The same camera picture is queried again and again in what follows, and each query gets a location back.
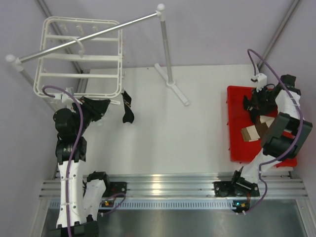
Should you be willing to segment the black white-striped sock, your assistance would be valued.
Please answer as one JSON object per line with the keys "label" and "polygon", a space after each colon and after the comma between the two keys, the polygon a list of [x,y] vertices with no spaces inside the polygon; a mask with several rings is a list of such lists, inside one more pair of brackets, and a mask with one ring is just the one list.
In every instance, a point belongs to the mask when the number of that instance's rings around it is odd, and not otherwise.
{"label": "black white-striped sock", "polygon": [[123,103],[124,103],[124,116],[122,118],[122,122],[123,123],[128,122],[130,124],[133,124],[135,116],[131,109],[132,98],[126,91],[122,92],[121,94],[122,94]]}

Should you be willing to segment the white plastic clip hanger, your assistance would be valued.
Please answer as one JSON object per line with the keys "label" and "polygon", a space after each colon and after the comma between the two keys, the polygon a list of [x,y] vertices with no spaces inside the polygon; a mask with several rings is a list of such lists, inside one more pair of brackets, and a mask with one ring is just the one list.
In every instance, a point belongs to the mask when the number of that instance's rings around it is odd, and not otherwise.
{"label": "white plastic clip hanger", "polygon": [[77,92],[76,98],[110,99],[119,105],[122,86],[123,40],[122,30],[104,33],[93,39],[78,39],[118,25],[115,20],[71,17],[49,17],[44,21],[40,49],[49,49],[74,41],[67,53],[59,49],[38,59],[34,93],[42,98],[45,85],[61,87],[75,79],[96,80],[103,89]]}

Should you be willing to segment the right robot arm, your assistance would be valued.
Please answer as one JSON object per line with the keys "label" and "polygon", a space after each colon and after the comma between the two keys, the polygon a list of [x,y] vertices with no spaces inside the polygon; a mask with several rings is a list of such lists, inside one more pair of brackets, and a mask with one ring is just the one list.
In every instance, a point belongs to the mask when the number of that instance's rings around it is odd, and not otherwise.
{"label": "right robot arm", "polygon": [[244,97],[243,108],[249,112],[251,126],[241,129],[245,142],[260,141],[261,150],[254,159],[235,171],[230,189],[235,196],[259,196],[258,181],[263,172],[297,156],[313,125],[305,121],[300,108],[301,91],[296,78],[283,75],[273,89],[267,76],[256,73],[251,98]]}

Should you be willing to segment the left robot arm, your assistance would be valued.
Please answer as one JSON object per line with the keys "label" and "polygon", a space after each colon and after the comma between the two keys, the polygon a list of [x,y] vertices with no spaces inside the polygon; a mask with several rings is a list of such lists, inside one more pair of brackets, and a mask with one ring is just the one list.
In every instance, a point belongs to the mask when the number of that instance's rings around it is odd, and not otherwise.
{"label": "left robot arm", "polygon": [[91,122],[105,115],[110,102],[82,97],[73,103],[73,109],[59,109],[53,116],[58,132],[55,155],[61,193],[59,216],[56,228],[49,233],[51,237],[99,236],[98,209],[112,185],[104,171],[83,177],[87,150],[83,134]]}

